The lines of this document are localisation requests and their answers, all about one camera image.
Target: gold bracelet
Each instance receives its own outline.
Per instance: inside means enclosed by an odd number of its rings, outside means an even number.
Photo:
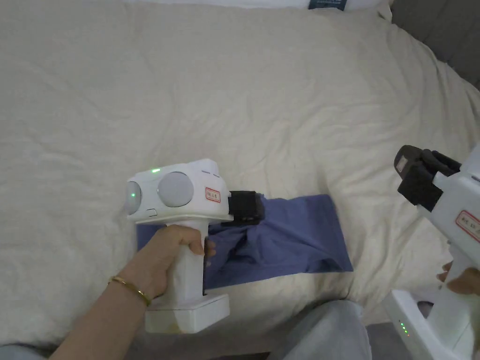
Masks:
[[[138,294],[144,301],[147,306],[150,306],[152,301],[145,295],[144,292],[141,292],[134,284],[129,283],[122,279],[120,276],[112,276],[108,283],[110,284],[112,281],[116,281],[118,283],[123,284],[127,289],[133,291],[135,294]]]

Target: light blue pants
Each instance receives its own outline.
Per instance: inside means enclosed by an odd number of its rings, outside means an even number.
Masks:
[[[267,360],[372,360],[362,308],[338,300],[323,304],[303,318]],[[0,360],[43,360],[21,346],[0,347]]]

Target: red label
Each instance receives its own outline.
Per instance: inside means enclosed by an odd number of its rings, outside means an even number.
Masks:
[[[480,242],[480,221],[475,216],[463,210],[456,217],[455,223],[461,227],[464,232]]]
[[[216,203],[221,203],[220,193],[217,190],[205,188],[205,198]]]

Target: white duvet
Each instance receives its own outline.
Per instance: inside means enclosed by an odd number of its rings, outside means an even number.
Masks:
[[[140,334],[142,358],[269,350],[318,300],[378,321],[389,289],[435,284],[448,259],[396,192],[395,154],[464,160],[479,110],[476,89],[375,11],[2,1],[0,343],[60,342],[134,254],[128,177],[203,157],[231,190],[331,194],[355,271],[218,289],[227,320]]]

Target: leg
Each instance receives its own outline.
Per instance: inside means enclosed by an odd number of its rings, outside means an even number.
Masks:
[[[362,308],[338,300],[312,310],[267,360],[372,360]]]

